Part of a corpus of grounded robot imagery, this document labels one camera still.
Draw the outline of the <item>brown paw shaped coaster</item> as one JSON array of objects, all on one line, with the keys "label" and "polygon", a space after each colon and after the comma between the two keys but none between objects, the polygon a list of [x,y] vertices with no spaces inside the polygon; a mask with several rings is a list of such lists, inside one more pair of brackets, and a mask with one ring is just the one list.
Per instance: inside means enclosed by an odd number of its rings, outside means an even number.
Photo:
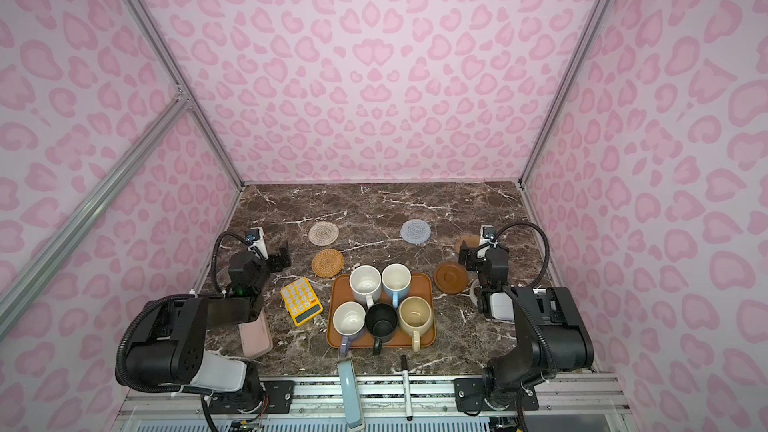
[{"label": "brown paw shaped coaster", "polygon": [[463,246],[469,249],[476,249],[480,245],[480,240],[481,237],[478,235],[463,235],[457,240],[454,250],[459,254]]}]

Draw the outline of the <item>brown wooden round coaster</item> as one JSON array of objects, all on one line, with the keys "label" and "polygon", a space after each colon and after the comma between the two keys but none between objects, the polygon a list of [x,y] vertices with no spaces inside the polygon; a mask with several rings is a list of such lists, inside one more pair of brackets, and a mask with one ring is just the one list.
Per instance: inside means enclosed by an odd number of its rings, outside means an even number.
[{"label": "brown wooden round coaster", "polygon": [[459,263],[447,262],[438,266],[434,273],[434,283],[438,290],[447,295],[457,295],[469,285],[466,268]]}]

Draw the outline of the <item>rattan round coaster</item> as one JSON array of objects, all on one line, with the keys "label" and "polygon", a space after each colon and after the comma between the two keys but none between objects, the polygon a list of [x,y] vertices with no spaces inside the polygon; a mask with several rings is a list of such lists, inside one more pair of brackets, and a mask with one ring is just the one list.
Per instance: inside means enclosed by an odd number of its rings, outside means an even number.
[{"label": "rattan round coaster", "polygon": [[314,256],[311,262],[311,269],[317,277],[330,279],[341,273],[344,263],[344,257],[341,252],[334,249],[326,249]]}]

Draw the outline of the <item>beige woven round coaster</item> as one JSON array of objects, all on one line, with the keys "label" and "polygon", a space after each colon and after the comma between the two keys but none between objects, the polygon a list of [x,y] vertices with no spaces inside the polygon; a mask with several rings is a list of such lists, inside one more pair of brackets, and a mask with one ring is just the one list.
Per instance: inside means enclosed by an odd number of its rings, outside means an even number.
[{"label": "beige woven round coaster", "polygon": [[328,247],[334,244],[338,237],[338,227],[327,221],[315,223],[308,232],[308,240],[318,247]]}]

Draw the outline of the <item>grey blue round coaster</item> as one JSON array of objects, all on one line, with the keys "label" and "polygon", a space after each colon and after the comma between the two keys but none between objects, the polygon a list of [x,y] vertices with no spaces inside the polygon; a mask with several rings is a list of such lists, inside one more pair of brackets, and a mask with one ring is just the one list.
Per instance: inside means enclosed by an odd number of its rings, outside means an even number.
[{"label": "grey blue round coaster", "polygon": [[429,224],[423,220],[408,220],[402,225],[400,236],[406,243],[412,245],[424,244],[431,237],[431,228]]}]

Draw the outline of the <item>light blue mug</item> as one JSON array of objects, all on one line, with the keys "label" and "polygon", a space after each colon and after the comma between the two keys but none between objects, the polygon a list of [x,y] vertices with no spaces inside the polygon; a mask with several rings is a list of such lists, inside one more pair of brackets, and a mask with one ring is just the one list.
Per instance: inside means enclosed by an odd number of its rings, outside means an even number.
[{"label": "light blue mug", "polygon": [[391,264],[384,268],[381,279],[384,291],[391,299],[392,306],[397,309],[410,291],[410,270],[403,264]]}]

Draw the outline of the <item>white speckled mug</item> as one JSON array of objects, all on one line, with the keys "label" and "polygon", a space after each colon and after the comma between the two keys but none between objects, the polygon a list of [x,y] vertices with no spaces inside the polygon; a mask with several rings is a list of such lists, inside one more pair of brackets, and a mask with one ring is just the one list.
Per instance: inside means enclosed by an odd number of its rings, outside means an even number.
[{"label": "white speckled mug", "polygon": [[355,268],[350,274],[349,285],[355,300],[366,309],[370,309],[381,298],[381,273],[373,266]]}]

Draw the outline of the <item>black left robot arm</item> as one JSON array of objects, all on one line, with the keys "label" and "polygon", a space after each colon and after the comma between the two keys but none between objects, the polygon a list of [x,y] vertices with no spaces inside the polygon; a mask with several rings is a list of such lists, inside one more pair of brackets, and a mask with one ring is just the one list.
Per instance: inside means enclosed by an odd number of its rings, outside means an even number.
[{"label": "black left robot arm", "polygon": [[[203,399],[205,412],[262,413],[269,395],[251,357],[270,337],[262,311],[269,277],[290,267],[289,249],[263,256],[259,247],[232,256],[230,284],[219,294],[179,294],[148,302],[118,345],[115,376],[134,391],[186,393]],[[243,358],[206,348],[209,330],[237,326]]]}]

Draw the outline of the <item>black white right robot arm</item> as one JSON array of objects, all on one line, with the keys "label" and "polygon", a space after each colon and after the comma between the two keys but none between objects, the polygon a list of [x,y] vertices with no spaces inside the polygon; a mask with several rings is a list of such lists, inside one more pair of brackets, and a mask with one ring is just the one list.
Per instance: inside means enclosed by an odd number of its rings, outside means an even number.
[{"label": "black white right robot arm", "polygon": [[456,407],[469,416],[483,411],[539,408],[535,387],[561,372],[588,369],[594,347],[570,291],[565,287],[513,287],[508,282],[509,252],[486,243],[463,243],[459,264],[477,274],[471,287],[478,311],[495,320],[510,319],[515,346],[491,358],[479,379],[454,381]]}]

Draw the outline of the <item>clear tape roll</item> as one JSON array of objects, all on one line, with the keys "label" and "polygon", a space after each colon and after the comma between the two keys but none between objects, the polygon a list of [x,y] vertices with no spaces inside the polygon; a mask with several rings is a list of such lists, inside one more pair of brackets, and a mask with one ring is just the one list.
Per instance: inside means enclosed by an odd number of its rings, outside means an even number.
[{"label": "clear tape roll", "polygon": [[469,297],[473,306],[480,311],[481,286],[478,279],[473,280],[469,286]]}]

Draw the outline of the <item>cream yellow mug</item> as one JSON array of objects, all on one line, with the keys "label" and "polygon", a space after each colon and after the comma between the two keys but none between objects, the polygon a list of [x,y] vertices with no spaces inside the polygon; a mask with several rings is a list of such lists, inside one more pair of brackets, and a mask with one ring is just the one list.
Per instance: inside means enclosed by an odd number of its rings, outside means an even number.
[{"label": "cream yellow mug", "polygon": [[418,352],[434,323],[431,305],[422,297],[408,297],[397,311],[399,328],[410,337],[412,350]]}]

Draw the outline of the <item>pink case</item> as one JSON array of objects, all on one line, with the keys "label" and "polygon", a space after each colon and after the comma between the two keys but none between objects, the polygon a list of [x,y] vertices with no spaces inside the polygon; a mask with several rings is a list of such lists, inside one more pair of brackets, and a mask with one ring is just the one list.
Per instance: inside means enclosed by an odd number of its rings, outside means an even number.
[{"label": "pink case", "polygon": [[238,328],[244,357],[256,359],[273,349],[273,339],[265,310],[260,312],[255,321],[240,324]]}]

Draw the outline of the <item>black mug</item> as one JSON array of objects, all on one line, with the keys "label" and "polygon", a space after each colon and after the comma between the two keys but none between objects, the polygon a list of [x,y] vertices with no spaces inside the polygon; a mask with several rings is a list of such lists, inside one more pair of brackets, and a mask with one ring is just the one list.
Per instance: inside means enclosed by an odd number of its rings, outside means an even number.
[{"label": "black mug", "polygon": [[378,356],[384,344],[394,337],[398,329],[396,309],[386,303],[374,304],[366,313],[365,327],[374,340],[372,355]]}]

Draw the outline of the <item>black marker pen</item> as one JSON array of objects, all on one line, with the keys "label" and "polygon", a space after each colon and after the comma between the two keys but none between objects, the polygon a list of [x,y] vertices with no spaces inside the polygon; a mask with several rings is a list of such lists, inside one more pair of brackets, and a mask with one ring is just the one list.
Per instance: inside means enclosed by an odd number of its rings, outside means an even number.
[{"label": "black marker pen", "polygon": [[409,364],[405,354],[400,355],[400,362],[401,362],[401,375],[402,375],[402,384],[403,384],[403,399],[404,399],[404,405],[405,405],[405,417],[408,422],[411,422],[414,419],[414,413],[413,413],[412,396],[411,396]]}]

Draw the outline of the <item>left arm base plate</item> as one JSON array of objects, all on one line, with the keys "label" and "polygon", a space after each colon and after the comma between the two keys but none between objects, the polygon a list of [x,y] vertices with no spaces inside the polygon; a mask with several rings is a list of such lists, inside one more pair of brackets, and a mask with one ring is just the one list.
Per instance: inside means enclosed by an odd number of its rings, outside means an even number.
[{"label": "left arm base plate", "polygon": [[209,411],[212,415],[287,414],[293,401],[293,380],[261,381],[258,387],[247,382],[238,392],[216,393]]}]

